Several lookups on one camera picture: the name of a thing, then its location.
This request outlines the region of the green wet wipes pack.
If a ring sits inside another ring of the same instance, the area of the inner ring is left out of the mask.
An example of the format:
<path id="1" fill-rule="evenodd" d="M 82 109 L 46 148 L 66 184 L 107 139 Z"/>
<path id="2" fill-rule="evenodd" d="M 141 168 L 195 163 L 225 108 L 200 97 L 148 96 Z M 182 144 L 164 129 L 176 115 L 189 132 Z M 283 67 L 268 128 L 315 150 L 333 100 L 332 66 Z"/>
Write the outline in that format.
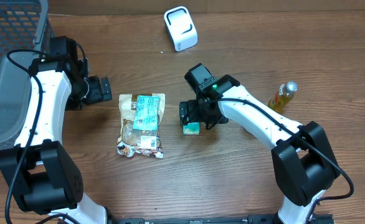
<path id="1" fill-rule="evenodd" d="M 160 97 L 158 96 L 139 95 L 137 97 L 133 129 L 141 131 L 157 130 L 159 103 Z"/>

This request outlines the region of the green Kleenex tissue pack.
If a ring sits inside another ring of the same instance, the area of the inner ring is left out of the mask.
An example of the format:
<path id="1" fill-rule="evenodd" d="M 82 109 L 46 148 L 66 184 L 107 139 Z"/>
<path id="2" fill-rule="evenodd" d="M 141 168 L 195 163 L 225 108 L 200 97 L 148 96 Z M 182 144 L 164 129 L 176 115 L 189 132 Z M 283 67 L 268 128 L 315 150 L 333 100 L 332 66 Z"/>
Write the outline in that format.
<path id="1" fill-rule="evenodd" d="M 183 135 L 199 135 L 200 123 L 188 123 L 182 127 Z"/>

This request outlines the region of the colourful snack packet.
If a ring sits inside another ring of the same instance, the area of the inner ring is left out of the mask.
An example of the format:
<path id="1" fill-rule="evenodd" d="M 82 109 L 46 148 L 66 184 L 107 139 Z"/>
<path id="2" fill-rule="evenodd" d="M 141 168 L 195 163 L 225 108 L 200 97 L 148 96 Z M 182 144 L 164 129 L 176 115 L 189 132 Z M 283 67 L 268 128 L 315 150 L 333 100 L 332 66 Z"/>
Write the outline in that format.
<path id="1" fill-rule="evenodd" d="M 162 159 L 164 157 L 163 151 L 160 149 L 142 149 L 138 146 L 130 146 L 124 144 L 118 145 L 116 148 L 120 155 L 126 157 L 134 157 L 136 154 L 141 154 L 157 159 Z"/>

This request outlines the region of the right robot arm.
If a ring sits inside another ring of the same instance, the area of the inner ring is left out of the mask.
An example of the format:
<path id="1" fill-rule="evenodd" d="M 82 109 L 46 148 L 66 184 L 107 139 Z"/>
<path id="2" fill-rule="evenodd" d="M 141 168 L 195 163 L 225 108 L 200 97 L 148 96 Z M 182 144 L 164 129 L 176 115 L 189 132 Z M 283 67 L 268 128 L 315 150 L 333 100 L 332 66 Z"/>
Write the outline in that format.
<path id="1" fill-rule="evenodd" d="M 314 213 L 319 199 L 339 177 L 336 158 L 319 124 L 302 125 L 278 114 L 230 75 L 216 78 L 201 63 L 184 79 L 196 97 L 179 105 L 183 126 L 205 123 L 212 129 L 232 120 L 271 151 L 283 203 L 274 215 L 249 216 L 249 223 L 334 223 L 331 215 Z"/>

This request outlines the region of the brown Pantree bag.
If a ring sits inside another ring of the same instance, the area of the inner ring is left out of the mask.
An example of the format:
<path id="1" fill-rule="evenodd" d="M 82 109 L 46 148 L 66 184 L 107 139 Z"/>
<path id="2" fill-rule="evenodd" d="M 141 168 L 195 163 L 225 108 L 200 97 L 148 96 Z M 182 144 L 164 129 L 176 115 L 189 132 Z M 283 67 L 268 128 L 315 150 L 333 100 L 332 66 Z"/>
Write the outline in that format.
<path id="1" fill-rule="evenodd" d="M 141 131 L 133 129 L 133 122 L 136 114 L 137 97 L 158 96 L 160 97 L 158 110 L 158 129 L 155 131 Z M 118 145 L 138 146 L 142 149 L 160 149 L 162 150 L 159 124 L 163 118 L 166 95 L 164 93 L 147 93 L 147 94 L 122 94 L 119 96 L 119 110 L 121 119 L 120 137 Z"/>

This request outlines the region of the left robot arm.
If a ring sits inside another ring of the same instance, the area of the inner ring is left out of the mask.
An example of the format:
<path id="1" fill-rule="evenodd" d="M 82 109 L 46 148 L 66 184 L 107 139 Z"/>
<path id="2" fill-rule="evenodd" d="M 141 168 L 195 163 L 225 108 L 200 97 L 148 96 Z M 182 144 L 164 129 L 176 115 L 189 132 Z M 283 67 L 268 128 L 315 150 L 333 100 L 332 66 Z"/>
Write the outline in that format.
<path id="1" fill-rule="evenodd" d="M 41 222 L 114 223 L 107 208 L 83 190 L 81 172 L 62 145 L 64 114 L 112 99 L 107 78 L 90 76 L 82 46 L 66 36 L 53 37 L 47 53 L 38 52 L 26 118 L 14 147 L 0 151 L 0 170 L 9 190 L 4 216 L 11 222 L 11 200 L 23 212 L 45 215 Z"/>

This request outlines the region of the yellow Vim dish soap bottle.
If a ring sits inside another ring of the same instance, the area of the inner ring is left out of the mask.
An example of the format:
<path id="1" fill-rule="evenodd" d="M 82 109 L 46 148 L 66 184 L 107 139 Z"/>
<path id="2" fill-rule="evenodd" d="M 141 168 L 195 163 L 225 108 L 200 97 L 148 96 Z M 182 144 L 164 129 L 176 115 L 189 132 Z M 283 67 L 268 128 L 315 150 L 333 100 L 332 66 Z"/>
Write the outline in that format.
<path id="1" fill-rule="evenodd" d="M 276 94 L 268 102 L 268 107 L 277 113 L 282 114 L 286 105 L 293 99 L 298 85 L 294 81 L 289 81 L 280 86 Z"/>

